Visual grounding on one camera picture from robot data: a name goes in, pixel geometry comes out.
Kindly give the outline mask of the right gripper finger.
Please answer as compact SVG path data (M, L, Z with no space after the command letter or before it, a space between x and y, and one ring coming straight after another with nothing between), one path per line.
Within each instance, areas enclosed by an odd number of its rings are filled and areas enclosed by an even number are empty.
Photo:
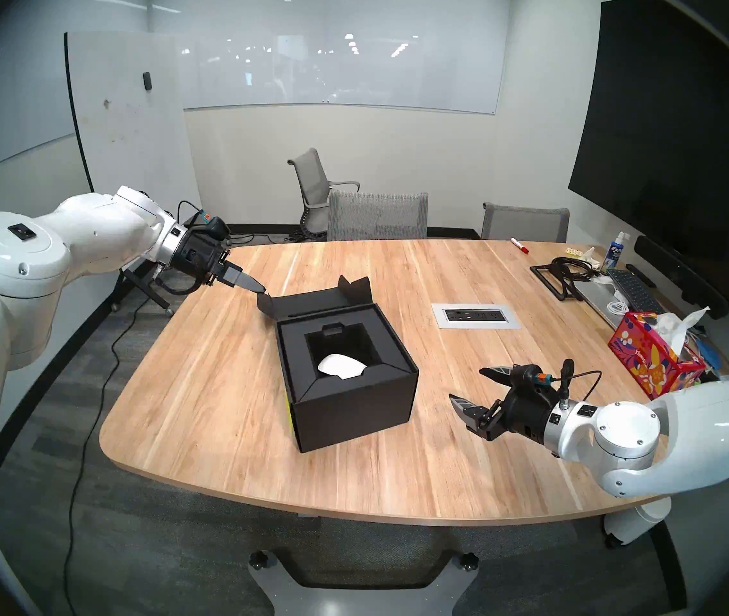
M471 433L483 440L496 440L503 434L501 399L495 400L491 408L486 408L453 393L448 396L455 413Z
M516 387L520 382L518 365L483 367L479 370L479 374L506 387Z

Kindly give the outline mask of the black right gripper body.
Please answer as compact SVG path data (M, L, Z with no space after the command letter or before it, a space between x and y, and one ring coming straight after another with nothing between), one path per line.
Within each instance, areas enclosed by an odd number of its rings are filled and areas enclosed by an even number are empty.
M550 384L552 377L538 365L518 365L520 382L509 387L502 400L503 432L520 434L526 438L543 443L548 420L559 403L557 390Z

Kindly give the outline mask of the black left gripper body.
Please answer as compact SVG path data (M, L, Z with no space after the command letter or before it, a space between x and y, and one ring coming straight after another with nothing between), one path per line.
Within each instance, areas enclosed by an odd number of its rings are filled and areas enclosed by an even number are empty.
M234 264L228 259L230 251L225 244L230 235L227 225L216 216L209 216L204 224L191 227L175 223L160 245L156 285L172 295L185 296L203 284L211 286L215 281L221 282L222 265ZM186 289L171 288L161 278L164 269L184 273L193 279L193 284Z

